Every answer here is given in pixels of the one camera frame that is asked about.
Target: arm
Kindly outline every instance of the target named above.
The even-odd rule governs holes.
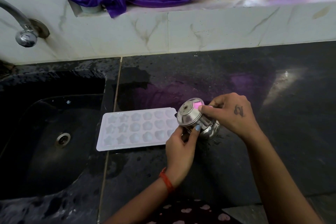
[[[187,143],[182,140],[183,128],[178,127],[166,142],[166,176],[176,188],[187,176],[193,163],[195,146],[200,127],[195,127]],[[129,201],[112,215],[105,224],[138,223],[148,217],[168,197],[166,184],[161,178],[149,185],[143,192]]]
[[[270,224],[322,224],[254,118],[250,102],[236,93],[216,97],[199,110],[246,144],[255,183]]]

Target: hand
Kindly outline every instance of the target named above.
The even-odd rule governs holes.
[[[194,160],[197,137],[201,127],[197,125],[190,133],[188,142],[182,140],[183,127],[179,126],[166,142],[166,175],[176,188],[187,176]]]
[[[209,106],[202,105],[198,110],[218,120],[221,125],[236,133],[243,140],[249,139],[255,132],[261,132],[251,103],[245,96],[237,93],[218,96],[211,101]]]

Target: stainless steel tin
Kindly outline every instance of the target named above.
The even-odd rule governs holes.
[[[196,126],[201,126],[200,136],[210,139],[218,133],[219,122],[204,114],[202,114],[198,107],[204,105],[200,98],[192,98],[186,101],[177,112],[177,122],[183,127],[186,127],[188,132]]]

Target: drain strainer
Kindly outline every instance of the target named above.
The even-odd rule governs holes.
[[[69,133],[60,134],[56,139],[55,146],[58,148],[65,147],[70,142],[70,138],[71,136]]]

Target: white ice tray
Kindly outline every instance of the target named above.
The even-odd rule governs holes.
[[[179,126],[174,108],[157,108],[103,115],[96,149],[127,149],[165,144]]]

